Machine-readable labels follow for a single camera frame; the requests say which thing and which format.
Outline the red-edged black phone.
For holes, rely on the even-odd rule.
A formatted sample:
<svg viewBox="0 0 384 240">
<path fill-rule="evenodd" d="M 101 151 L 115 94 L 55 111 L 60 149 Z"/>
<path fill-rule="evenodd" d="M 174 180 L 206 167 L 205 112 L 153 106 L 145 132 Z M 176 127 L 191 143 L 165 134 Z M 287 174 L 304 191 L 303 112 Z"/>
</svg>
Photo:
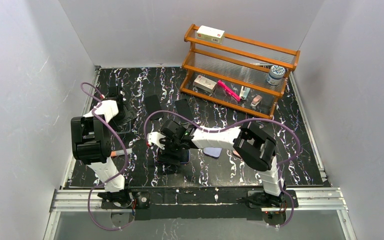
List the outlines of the red-edged black phone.
<svg viewBox="0 0 384 240">
<path fill-rule="evenodd" d="M 190 152 L 187 149 L 170 151 L 160 149 L 157 153 L 156 161 L 160 164 L 186 165 L 190 162 Z"/>
</svg>

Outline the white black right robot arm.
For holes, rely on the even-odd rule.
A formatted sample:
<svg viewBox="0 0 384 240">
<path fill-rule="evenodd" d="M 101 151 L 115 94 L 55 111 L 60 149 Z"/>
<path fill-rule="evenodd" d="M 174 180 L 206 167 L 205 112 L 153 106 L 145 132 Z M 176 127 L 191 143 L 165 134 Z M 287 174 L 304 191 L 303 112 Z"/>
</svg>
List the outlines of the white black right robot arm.
<svg viewBox="0 0 384 240">
<path fill-rule="evenodd" d="M 146 135 L 147 144 L 158 148 L 159 163 L 187 164 L 191 149 L 218 148 L 235 151 L 245 164 L 260 173 L 264 192 L 280 197 L 284 181 L 279 177 L 276 141 L 253 122 L 227 128 L 209 128 L 190 124 L 183 126 L 166 121 L 159 131 Z"/>
</svg>

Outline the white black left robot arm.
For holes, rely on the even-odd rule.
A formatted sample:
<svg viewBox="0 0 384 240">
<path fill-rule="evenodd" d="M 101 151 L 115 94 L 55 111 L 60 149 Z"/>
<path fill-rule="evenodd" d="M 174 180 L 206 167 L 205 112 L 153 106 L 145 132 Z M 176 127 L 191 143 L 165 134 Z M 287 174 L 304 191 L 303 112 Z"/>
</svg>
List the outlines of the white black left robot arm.
<svg viewBox="0 0 384 240">
<path fill-rule="evenodd" d="M 115 85 L 108 88 L 106 95 L 100 95 L 88 113 L 70 122 L 73 156 L 91 168 L 104 183 L 105 192 L 99 197 L 109 202 L 131 198 L 126 178 L 111 156 L 111 135 L 120 134 L 122 127 L 130 126 L 136 118 L 135 111 L 125 103 L 123 88 Z"/>
</svg>

